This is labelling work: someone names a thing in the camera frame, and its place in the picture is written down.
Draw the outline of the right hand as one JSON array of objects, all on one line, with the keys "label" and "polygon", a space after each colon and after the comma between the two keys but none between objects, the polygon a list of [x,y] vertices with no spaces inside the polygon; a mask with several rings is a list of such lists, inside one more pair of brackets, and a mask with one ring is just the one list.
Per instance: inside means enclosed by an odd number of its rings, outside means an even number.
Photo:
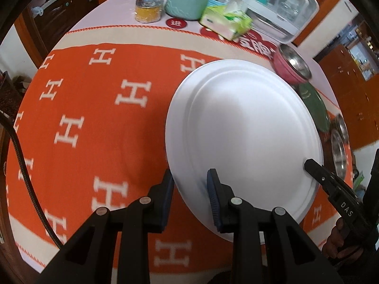
[{"label": "right hand", "polygon": [[326,243],[322,246],[323,256],[325,258],[339,260],[345,258],[353,260],[358,259],[362,255],[363,250],[357,246],[347,248],[344,245],[348,233],[349,229],[346,227],[343,218],[340,217],[331,230],[331,234],[327,238]]}]

